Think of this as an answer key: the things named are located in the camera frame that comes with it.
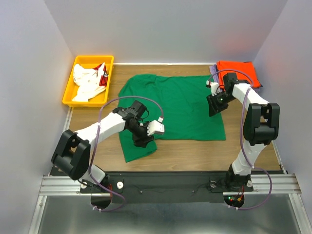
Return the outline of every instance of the screw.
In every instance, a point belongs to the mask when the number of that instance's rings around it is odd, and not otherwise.
[[[122,183],[121,181],[119,181],[119,182],[117,183],[117,188],[118,188],[118,189],[122,189],[122,188],[123,188],[123,183]]]
[[[211,181],[210,187],[212,187],[213,189],[216,188],[216,182],[214,180]]]
[[[80,184],[81,189],[85,189],[87,186],[85,184]]]
[[[246,185],[247,187],[251,188],[253,186],[253,183],[251,182],[251,180],[248,180]]]

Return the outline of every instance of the orange shirt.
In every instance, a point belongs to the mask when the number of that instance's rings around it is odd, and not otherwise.
[[[262,85],[258,81],[258,78],[257,78],[257,75],[255,73],[255,69],[254,69],[252,62],[219,61],[216,63],[216,65],[217,65],[217,68],[219,71],[224,70],[224,69],[234,69],[234,70],[241,71],[241,72],[249,75],[249,77],[253,80],[253,88],[262,87]],[[224,72],[219,73],[220,85],[224,85],[223,76],[225,76],[229,72],[231,72],[231,71],[228,71],[228,72],[224,71]],[[237,72],[236,72],[236,75],[237,75],[238,79],[240,79],[240,80],[245,79],[250,83],[248,78],[245,77],[244,75],[237,73]]]

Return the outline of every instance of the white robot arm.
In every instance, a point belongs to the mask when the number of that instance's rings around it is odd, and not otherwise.
[[[225,91],[219,93],[217,90],[219,84],[215,82],[210,84],[212,94],[207,97],[209,116],[227,109],[228,102],[235,98],[243,104],[247,90],[250,89],[244,106],[247,115],[243,128],[245,138],[243,148],[249,162],[254,165],[261,151],[278,136],[279,106],[275,103],[268,103],[251,89],[250,84],[238,80],[235,73],[228,73],[223,80]],[[251,174],[251,169],[241,150],[230,170],[234,175],[248,176]]]
[[[142,103],[134,101],[129,108],[118,107],[114,109],[100,123],[94,123],[75,133],[66,130],[52,156],[52,163],[73,180],[84,179],[95,183],[90,178],[88,167],[90,152],[95,147],[98,126],[100,125],[98,143],[127,129],[133,134],[134,145],[145,148],[149,142],[154,140],[153,134],[163,134],[165,131],[162,118],[145,123],[139,122],[146,110],[147,108]],[[96,181],[102,181],[105,178],[105,172],[96,165],[92,165],[91,174]]]

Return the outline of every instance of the purple cloth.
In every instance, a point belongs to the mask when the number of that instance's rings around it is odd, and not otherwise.
[[[210,67],[209,67],[209,71],[210,71],[211,74],[216,73],[216,67],[215,67],[215,66],[216,66],[216,64],[215,64],[214,66],[210,66]],[[215,76],[213,77],[213,79],[214,79],[214,82],[219,83],[219,74],[215,75]]]

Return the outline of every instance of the green cloth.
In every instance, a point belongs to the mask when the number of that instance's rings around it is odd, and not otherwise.
[[[119,97],[137,95],[150,98],[160,104],[164,111],[164,135],[154,135],[162,140],[225,140],[221,114],[209,117],[206,96],[211,94],[206,88],[209,76],[196,77],[160,77],[156,75],[136,75],[130,78],[119,93]],[[130,107],[134,99],[125,98],[118,106]],[[157,120],[160,116],[158,107],[147,100],[138,99],[149,110],[144,119]],[[125,161],[129,162],[152,154],[156,143],[148,143],[146,148],[133,145],[132,133],[123,131],[119,139]]]

